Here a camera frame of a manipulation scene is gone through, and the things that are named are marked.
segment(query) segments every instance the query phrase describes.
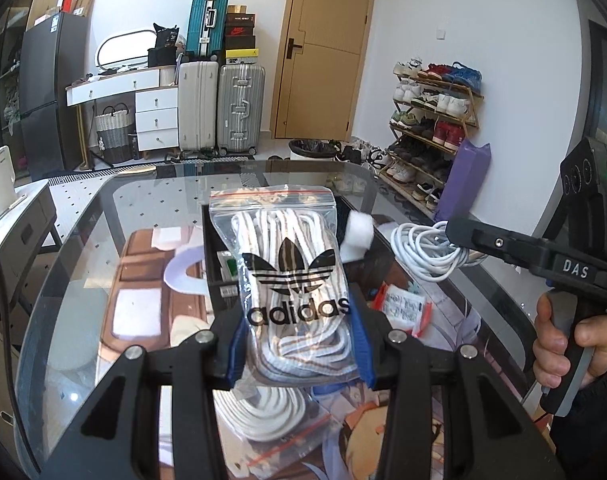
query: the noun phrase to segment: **refrigerator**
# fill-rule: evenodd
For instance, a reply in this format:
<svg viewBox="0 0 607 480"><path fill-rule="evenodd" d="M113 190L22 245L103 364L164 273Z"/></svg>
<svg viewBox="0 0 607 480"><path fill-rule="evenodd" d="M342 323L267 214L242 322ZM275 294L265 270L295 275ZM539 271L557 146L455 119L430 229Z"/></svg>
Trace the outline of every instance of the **refrigerator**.
<svg viewBox="0 0 607 480"><path fill-rule="evenodd" d="M20 115L33 181L74 170L82 151L66 87L84 76L88 18L60 12L26 31L21 47Z"/></svg>

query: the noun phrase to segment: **metal screw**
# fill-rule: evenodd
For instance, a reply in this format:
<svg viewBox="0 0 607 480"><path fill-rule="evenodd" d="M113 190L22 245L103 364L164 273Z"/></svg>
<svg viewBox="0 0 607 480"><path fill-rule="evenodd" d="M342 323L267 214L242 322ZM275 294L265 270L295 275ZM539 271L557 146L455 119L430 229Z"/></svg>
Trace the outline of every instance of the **metal screw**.
<svg viewBox="0 0 607 480"><path fill-rule="evenodd" d="M195 334L195 341L198 343L210 343L215 338L215 334L210 330L200 330Z"/></svg>
<svg viewBox="0 0 607 480"><path fill-rule="evenodd" d="M403 330L391 330L388 339L393 343L403 343L408 338L408 334Z"/></svg>
<svg viewBox="0 0 607 480"><path fill-rule="evenodd" d="M130 360L138 359L143 354L144 354L144 349L137 345L129 346L128 348L126 348L126 351L124 352L124 355Z"/></svg>
<svg viewBox="0 0 607 480"><path fill-rule="evenodd" d="M466 359L474 359L478 354L477 349L472 345L463 345L459 349L459 352L461 352L461 355Z"/></svg>

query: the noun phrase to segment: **silver suitcase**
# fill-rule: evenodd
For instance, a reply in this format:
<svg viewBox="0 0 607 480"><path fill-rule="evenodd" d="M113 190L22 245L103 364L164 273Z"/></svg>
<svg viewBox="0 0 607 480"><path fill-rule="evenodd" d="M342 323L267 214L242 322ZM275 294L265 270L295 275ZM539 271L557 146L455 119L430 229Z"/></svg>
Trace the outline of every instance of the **silver suitcase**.
<svg viewBox="0 0 607 480"><path fill-rule="evenodd" d="M180 65L178 115L183 152L215 147L218 72L216 61Z"/></svg>
<svg viewBox="0 0 607 480"><path fill-rule="evenodd" d="M257 153L266 71L258 64L224 65L219 74L219 154Z"/></svg>

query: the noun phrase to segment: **black cable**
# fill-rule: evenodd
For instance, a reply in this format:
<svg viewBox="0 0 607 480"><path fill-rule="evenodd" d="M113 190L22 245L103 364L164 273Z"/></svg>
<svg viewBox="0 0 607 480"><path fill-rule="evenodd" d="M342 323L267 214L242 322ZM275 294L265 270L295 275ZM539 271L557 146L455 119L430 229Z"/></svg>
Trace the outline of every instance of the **black cable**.
<svg viewBox="0 0 607 480"><path fill-rule="evenodd" d="M533 420L533 423L536 424L537 422L539 422L540 420L542 420L546 415L550 415L550 413L544 413L542 416L540 416L536 420Z"/></svg>
<svg viewBox="0 0 607 480"><path fill-rule="evenodd" d="M2 316L2 343L4 345L4 367L6 371L6 385L8 386L8 394L10 395L10 404L12 406L12 412L14 413L14 421L17 425L17 429L20 432L21 441L23 442L24 448L28 453L28 457L32 462L33 467L38 474L41 473L41 468L37 459L35 458L30 443L28 442L28 435L26 434L26 428L21 420L20 408L17 403L17 395L15 394L15 386L12 380L12 353L10 350L10 309L8 308L8 290L6 289L6 281L4 279L4 272L2 270L2 262L0 260L0 314Z"/></svg>

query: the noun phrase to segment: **white dresser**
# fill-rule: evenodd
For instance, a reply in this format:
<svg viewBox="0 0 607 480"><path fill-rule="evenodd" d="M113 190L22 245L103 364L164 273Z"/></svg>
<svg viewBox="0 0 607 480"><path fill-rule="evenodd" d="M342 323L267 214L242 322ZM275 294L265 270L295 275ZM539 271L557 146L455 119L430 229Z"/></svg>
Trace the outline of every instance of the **white dresser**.
<svg viewBox="0 0 607 480"><path fill-rule="evenodd" d="M174 148L180 145L177 93L177 87L135 93L135 126L139 150Z"/></svg>

